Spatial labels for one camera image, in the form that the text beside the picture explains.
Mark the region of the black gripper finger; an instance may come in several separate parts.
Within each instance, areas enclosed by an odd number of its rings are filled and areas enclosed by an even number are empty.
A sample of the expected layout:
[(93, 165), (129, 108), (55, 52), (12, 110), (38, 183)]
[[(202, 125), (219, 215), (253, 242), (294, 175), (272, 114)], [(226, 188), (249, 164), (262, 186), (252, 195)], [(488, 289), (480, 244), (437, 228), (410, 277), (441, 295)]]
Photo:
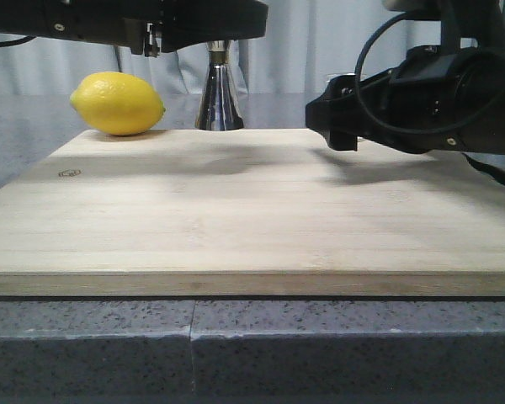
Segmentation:
[(217, 40), (248, 40), (265, 35), (268, 5), (260, 1), (165, 1), (162, 51)]

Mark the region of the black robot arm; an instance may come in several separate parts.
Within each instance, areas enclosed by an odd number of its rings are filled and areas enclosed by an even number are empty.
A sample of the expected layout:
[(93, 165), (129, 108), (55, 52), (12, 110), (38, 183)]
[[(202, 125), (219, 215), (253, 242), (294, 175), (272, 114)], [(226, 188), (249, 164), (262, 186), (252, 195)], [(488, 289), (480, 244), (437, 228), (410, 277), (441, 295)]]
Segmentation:
[(505, 22), (497, 1), (388, 1), (389, 25), (437, 21), (440, 42), (411, 48), (397, 67), (363, 77), (380, 38), (365, 42), (353, 73), (306, 105), (306, 126), (335, 151), (359, 139), (411, 154), (505, 155)]

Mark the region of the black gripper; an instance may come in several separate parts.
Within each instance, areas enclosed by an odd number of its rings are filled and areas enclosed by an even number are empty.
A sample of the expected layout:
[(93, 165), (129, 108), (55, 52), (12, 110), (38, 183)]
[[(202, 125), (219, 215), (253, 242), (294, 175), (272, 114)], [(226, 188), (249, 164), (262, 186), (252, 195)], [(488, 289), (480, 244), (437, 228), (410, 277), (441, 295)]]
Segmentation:
[(50, 38), (122, 46), (134, 55), (158, 56), (161, 1), (0, 1), (0, 47)]
[(354, 74), (331, 78), (306, 105), (306, 128), (335, 151), (355, 151), (357, 139), (421, 154), (431, 150), (505, 155), (505, 55), (477, 48), (442, 55), (419, 46), (393, 72), (386, 95), (391, 134), (366, 115), (354, 94)]

